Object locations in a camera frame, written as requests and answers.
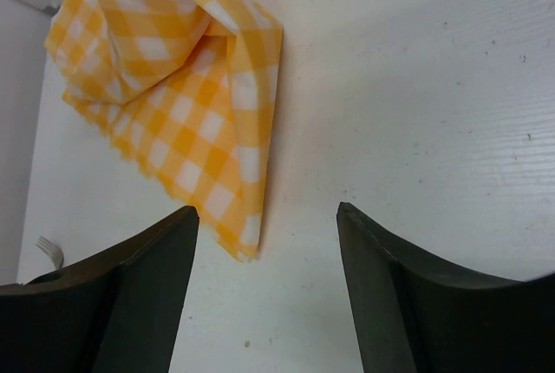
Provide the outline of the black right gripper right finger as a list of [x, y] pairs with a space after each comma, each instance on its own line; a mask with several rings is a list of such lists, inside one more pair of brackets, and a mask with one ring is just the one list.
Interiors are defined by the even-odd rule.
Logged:
[[551, 372], [554, 277], [468, 269], [343, 202], [343, 271], [367, 372]]

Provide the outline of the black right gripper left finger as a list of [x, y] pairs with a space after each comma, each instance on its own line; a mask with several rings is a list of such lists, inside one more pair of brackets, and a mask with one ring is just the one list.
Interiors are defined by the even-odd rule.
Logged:
[[198, 238], [192, 206], [27, 284], [1, 288], [3, 372], [167, 372]]

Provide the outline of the yellow white checkered cloth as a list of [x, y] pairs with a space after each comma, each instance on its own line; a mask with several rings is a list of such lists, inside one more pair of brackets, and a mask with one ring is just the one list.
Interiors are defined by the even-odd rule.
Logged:
[[253, 0], [63, 0], [45, 46], [63, 100], [248, 261], [261, 238], [282, 38]]

